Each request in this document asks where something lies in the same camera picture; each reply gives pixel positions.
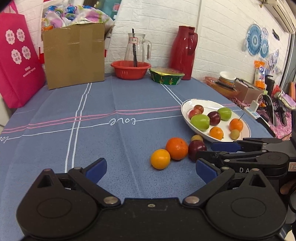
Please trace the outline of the person left hand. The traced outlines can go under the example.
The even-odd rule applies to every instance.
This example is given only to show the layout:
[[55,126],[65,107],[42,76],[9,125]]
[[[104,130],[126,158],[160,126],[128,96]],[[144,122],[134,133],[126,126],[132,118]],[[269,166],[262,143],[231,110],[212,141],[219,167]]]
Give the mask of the person left hand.
[[292,185],[295,184],[296,180],[291,180],[291,181],[288,181],[288,183],[286,183],[285,185],[283,185],[281,188],[280,188],[280,193],[282,195],[287,195],[290,191],[290,189],[292,188]]

